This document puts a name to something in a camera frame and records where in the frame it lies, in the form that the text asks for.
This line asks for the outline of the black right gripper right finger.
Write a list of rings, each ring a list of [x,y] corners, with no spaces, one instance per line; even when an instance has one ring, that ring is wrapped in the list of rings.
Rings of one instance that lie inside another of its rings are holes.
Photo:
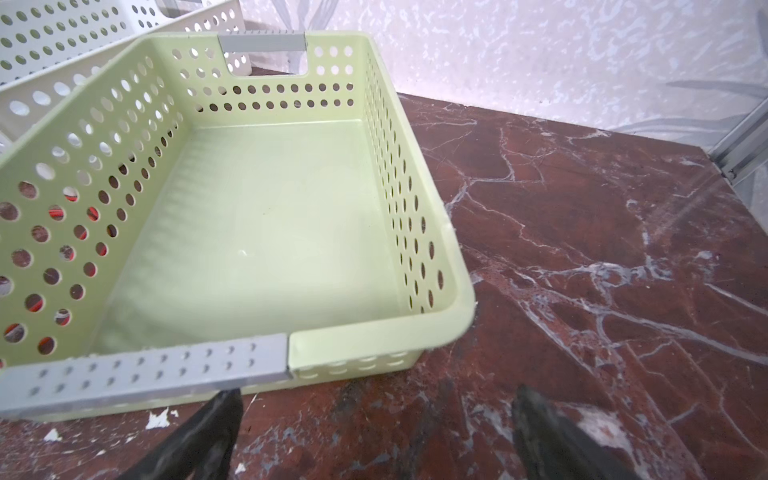
[[[636,479],[540,393],[518,386],[512,403],[514,445],[530,479]]]

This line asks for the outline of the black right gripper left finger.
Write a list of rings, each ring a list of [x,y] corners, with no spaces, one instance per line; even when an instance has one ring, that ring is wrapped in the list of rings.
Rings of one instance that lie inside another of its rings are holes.
[[[241,391],[221,391],[120,477],[227,479],[242,418]]]

